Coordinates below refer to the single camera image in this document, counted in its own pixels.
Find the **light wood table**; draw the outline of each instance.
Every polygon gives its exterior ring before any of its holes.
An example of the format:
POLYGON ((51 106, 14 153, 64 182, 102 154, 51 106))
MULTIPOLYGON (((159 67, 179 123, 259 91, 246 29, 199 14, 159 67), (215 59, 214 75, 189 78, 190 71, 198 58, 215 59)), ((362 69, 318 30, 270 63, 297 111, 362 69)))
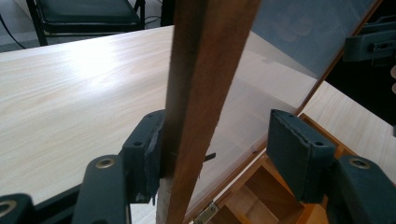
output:
MULTIPOLYGON (((40 203, 79 184, 92 159, 118 154, 137 122, 164 108, 172 31, 0 54, 0 195, 25 192, 40 203)), ((259 52, 255 41, 247 48, 259 52)), ((385 121, 326 82, 304 112, 396 182, 385 121)))

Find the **metal screw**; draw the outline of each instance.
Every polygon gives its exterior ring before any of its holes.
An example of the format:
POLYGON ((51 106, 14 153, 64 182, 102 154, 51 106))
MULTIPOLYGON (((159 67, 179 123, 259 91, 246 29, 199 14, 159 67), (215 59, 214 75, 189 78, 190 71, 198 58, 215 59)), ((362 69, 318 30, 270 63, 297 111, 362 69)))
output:
POLYGON ((366 161, 363 161, 361 159, 358 158, 352 158, 349 160, 349 163, 355 167, 358 167, 360 169, 365 169, 368 170, 371 168, 370 164, 367 163, 366 161))
POLYGON ((114 165, 114 163, 116 163, 116 161, 114 159, 105 158, 105 159, 102 159, 96 163, 96 168, 106 169, 106 168, 114 165))
POLYGON ((4 217, 6 214, 14 210, 15 207, 17 207, 17 202, 14 200, 0 202, 0 217, 4 217))

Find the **wooden board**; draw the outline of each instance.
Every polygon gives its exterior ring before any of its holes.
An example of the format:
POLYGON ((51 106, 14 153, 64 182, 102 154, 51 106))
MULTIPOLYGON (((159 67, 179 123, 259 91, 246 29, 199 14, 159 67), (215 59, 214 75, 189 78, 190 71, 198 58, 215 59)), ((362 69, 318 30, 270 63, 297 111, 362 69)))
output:
POLYGON ((176 2, 158 223, 184 219, 258 4, 176 2))

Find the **dark brown wood strip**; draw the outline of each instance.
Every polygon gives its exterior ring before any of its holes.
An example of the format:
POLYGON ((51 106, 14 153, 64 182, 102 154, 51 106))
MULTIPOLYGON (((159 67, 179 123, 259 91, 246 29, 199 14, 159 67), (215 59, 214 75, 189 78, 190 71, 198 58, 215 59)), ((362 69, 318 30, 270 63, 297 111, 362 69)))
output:
POLYGON ((176 2, 157 223, 182 223, 260 0, 176 2))

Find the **glass panel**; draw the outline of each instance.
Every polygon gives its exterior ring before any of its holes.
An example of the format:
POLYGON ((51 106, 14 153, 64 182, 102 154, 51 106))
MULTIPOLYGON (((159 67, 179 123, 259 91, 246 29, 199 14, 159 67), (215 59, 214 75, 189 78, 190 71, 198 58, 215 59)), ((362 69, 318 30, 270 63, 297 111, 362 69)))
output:
POLYGON ((273 108, 295 112, 375 0, 262 0, 189 211, 265 140, 273 108))

